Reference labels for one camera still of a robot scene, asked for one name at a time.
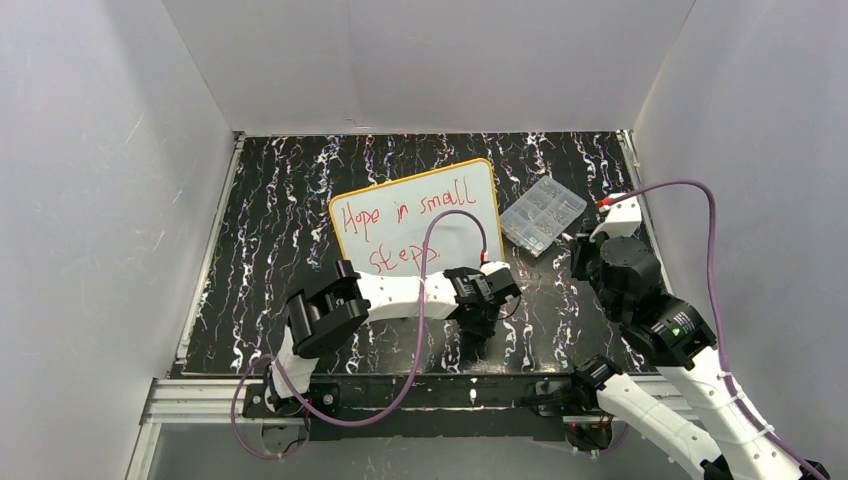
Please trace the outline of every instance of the white panel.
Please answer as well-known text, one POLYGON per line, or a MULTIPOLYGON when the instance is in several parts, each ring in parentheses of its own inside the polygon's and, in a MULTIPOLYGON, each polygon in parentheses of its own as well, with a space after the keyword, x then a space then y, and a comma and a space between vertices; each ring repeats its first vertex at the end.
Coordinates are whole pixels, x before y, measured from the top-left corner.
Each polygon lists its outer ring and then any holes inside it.
POLYGON ((164 3, 233 129, 355 131, 346 1, 164 3))
POLYGON ((435 132, 631 128, 691 4, 354 2, 360 123, 435 132))
POLYGON ((0 15, 0 477, 123 478, 232 134, 159 2, 0 15))
POLYGON ((259 133, 630 128, 692 0, 165 0, 259 133))
MULTIPOLYGON (((636 124, 647 182, 718 204, 733 370, 776 433, 848 477, 848 4, 698 2, 636 124)), ((709 315, 707 208, 648 194, 676 293, 709 315)))

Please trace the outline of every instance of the floor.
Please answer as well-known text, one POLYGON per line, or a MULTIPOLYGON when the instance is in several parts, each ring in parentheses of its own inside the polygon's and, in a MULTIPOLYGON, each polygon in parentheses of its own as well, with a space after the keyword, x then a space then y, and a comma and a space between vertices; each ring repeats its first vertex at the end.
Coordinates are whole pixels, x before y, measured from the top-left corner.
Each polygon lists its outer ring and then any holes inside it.
MULTIPOLYGON (((329 216, 338 194, 472 158, 487 158, 501 211, 544 175, 589 202, 632 188, 615 132, 447 135, 342 135, 248 138, 196 314, 186 362, 176 375, 236 375, 282 343, 287 289, 339 258, 329 216)), ((645 229, 638 233, 648 240, 645 229)), ((430 323, 425 373, 558 372, 604 353, 644 371, 604 318, 587 284, 568 273, 557 241, 540 257, 504 241, 506 260, 526 288, 516 314, 485 344, 462 338, 455 324, 430 323)), ((317 373, 408 372, 414 321, 362 327, 317 373)))
MULTIPOLYGON (((261 448, 257 426, 241 426, 261 448)), ((282 440, 294 439, 293 434, 282 440)), ((643 480, 689 478, 679 465, 631 432, 615 452, 592 459, 565 442, 532 438, 368 438, 310 442, 283 462, 257 460, 229 425, 164 425, 151 479, 320 478, 322 480, 643 480)))

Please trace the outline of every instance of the white wall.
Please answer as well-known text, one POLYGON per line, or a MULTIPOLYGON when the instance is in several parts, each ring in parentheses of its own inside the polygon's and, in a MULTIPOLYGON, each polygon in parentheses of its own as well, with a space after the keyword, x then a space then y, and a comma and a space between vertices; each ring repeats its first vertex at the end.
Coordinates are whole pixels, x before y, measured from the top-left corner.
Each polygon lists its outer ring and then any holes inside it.
POLYGON ((158 0, 0 10, 0 477, 122 478, 232 134, 158 0))
MULTIPOLYGON (((718 203, 734 371, 777 433, 848 477, 848 4, 698 1, 635 127, 647 182, 718 203)), ((707 211, 649 194, 676 292, 704 314, 707 211)))
POLYGON ((165 0, 248 133, 630 128, 693 0, 165 0))

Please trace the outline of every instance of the cable tie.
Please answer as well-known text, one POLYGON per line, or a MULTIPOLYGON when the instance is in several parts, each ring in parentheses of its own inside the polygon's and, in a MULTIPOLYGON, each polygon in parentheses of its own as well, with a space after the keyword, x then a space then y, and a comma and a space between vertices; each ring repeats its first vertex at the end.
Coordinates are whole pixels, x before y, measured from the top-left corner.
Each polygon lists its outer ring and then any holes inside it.
POLYGON ((706 410, 720 410, 720 409, 722 409, 722 408, 724 408, 728 405, 736 403, 736 400, 744 400, 744 399, 745 399, 745 394, 742 393, 742 391, 740 390, 736 395, 728 398, 727 401, 724 402, 724 403, 693 403, 693 402, 688 402, 688 401, 686 403, 688 403, 689 406, 692 407, 692 408, 703 408, 703 409, 706 409, 706 410))
POLYGON ((685 422, 685 423, 681 424, 680 427, 677 430, 672 432, 671 438, 669 440, 671 442, 674 442, 674 440, 676 440, 678 438, 683 438, 683 435, 681 435, 681 433, 684 433, 684 432, 686 433, 686 436, 688 436, 688 434, 689 434, 688 430, 691 426, 692 426, 692 423, 690 423, 690 422, 685 422))
POLYGON ((765 427, 766 428, 764 428, 764 429, 758 431, 756 434, 754 434, 754 436, 752 436, 750 438, 746 438, 745 440, 739 440, 739 439, 736 439, 736 438, 723 438, 723 437, 719 437, 719 436, 716 436, 716 435, 713 435, 713 434, 710 434, 710 435, 713 437, 713 440, 715 440, 717 442, 729 443, 731 445, 745 445, 746 443, 751 443, 754 440, 757 440, 758 438, 760 438, 760 437, 762 437, 762 436, 764 436, 768 433, 774 433, 774 427, 771 424, 767 423, 765 425, 765 427))
POLYGON ((645 410, 643 410, 643 411, 642 411, 642 413, 641 413, 641 414, 639 414, 639 421, 641 422, 641 421, 643 421, 644 419, 648 418, 648 417, 651 415, 651 412, 652 412, 655 408, 659 407, 660 405, 661 405, 661 403, 660 403, 660 402, 654 402, 654 403, 653 403, 650 407, 648 407, 648 408, 646 408, 645 410))

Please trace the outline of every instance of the metal frame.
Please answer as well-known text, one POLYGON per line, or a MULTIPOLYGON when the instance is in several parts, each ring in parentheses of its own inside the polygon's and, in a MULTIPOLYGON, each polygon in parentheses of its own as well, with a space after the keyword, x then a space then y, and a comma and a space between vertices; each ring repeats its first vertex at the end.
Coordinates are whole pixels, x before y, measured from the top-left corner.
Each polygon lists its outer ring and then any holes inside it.
POLYGON ((227 169, 227 177, 224 179, 224 186, 221 189, 221 197, 218 199, 218 208, 215 210, 215 218, 212 220, 212 230, 209 232, 209 241, 206 242, 206 252, 203 254, 203 263, 200 269, 200 275, 197 280, 197 288, 194 290, 194 296, 191 299, 191 307, 188 310, 188 318, 186 318, 183 326, 183 333, 180 336, 180 343, 177 346, 176 363, 184 364, 186 356, 188 356, 188 345, 191 341, 191 331, 194 328, 194 322, 197 319, 198 303, 200 296, 203 295, 203 288, 206 285, 206 277, 209 275, 209 267, 212 265, 212 253, 215 251, 215 245, 218 242, 218 234, 221 233, 221 224, 224 221, 224 212, 227 210, 227 202, 230 199, 230 192, 233 189, 233 179, 236 177, 238 164, 241 160, 241 152, 244 150, 244 132, 236 133, 235 148, 233 155, 230 157, 230 165, 227 169))
MULTIPOLYGON (((633 144, 633 130, 618 130, 615 133, 618 137, 618 143, 621 145, 621 151, 624 153, 624 165, 627 167, 627 173, 630 174, 630 179, 633 181, 633 187, 639 188, 644 185, 644 182, 642 182, 642 164, 639 163, 639 158, 636 156, 636 147, 633 144)), ((648 231, 648 239, 651 241, 654 255, 660 261, 660 272, 662 273, 666 289, 668 289, 668 293, 674 294, 668 278, 668 272, 665 270, 665 262, 663 262, 662 255, 660 254, 660 247, 657 244, 657 234, 656 230, 654 230, 651 209, 648 208, 648 200, 644 195, 640 195, 637 200, 639 201, 639 207, 642 209, 642 219, 645 229, 648 231)))
MULTIPOLYGON (((616 133, 624 153, 625 166, 630 174, 630 178, 633 180, 634 186, 641 186, 641 165, 639 164, 635 148, 633 147, 632 131, 619 130, 616 133)), ((200 301, 200 296, 203 293, 203 287, 206 283, 206 276, 212 262, 213 251, 218 234, 220 233, 223 215, 226 211, 227 201, 229 200, 233 179, 238 168, 245 138, 247 138, 247 135, 245 135, 244 132, 239 132, 235 141, 235 148, 230 159, 227 177, 221 191, 221 197, 218 201, 218 208, 215 213, 214 223, 209 235, 209 242, 203 259, 203 268, 198 278, 197 288, 195 290, 194 297, 192 298, 191 308, 189 310, 188 318, 186 319, 185 327, 183 328, 183 333, 180 338, 180 344, 177 349, 177 363, 183 363, 185 361, 186 354, 188 353, 191 330, 194 326, 197 309, 199 307, 198 302, 200 301)), ((643 212, 645 212, 645 228, 648 231, 651 246, 653 247, 657 258, 659 258, 662 262, 647 201, 640 197, 639 204, 643 212)), ((671 290, 668 275, 664 267, 662 269, 662 275, 666 285, 669 290, 671 290)), ((634 375, 633 380, 645 389, 645 391, 647 391, 651 396, 662 401, 664 405, 682 415, 684 418, 688 420, 697 420, 697 416, 694 414, 689 404, 686 403, 683 396, 680 395, 680 392, 664 377, 660 375, 634 375)), ((149 477, 162 425, 229 423, 232 397, 237 385, 238 380, 236 379, 215 380, 197 378, 188 380, 154 380, 150 389, 150 395, 145 405, 144 413, 142 414, 139 435, 136 440, 130 465, 127 469, 126 478, 128 480, 146 480, 149 477)), ((244 404, 243 392, 241 394, 241 398, 236 401, 236 412, 241 412, 242 410, 242 406, 244 404)), ((244 418, 239 414, 236 415, 235 420, 236 423, 239 424, 265 425, 300 425, 302 421, 299 418, 249 419, 244 418)), ((596 422, 599 420, 599 418, 583 416, 563 417, 563 421, 566 423, 596 422)))

